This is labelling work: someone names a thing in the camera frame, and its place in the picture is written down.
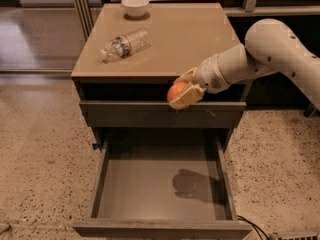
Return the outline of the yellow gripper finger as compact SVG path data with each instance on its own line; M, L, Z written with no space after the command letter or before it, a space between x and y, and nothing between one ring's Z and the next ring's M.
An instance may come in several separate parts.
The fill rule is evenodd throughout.
M182 74L181 76L179 76L174 83L179 83L179 82L186 82L186 83L192 83L195 84L197 82L196 80L196 72L197 72L198 68L197 67L193 67L190 70L188 70L187 72L185 72L184 74Z
M190 105L200 101L204 93L205 88L202 88L199 84L187 83L187 86L182 92L172 101L175 110L183 110Z

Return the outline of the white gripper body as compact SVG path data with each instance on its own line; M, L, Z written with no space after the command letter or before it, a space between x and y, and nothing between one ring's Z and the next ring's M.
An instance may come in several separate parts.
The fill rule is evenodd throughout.
M211 94L220 93L230 87L221 73L217 55L205 59L197 67L195 79L197 84Z

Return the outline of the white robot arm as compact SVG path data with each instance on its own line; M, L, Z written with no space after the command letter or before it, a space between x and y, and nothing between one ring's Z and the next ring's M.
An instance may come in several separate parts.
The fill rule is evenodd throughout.
M167 94L169 105L185 109L206 93L217 94L242 80L281 73L320 109L320 58L312 54L284 23L263 19L254 23L245 42L203 60L174 81L182 89Z

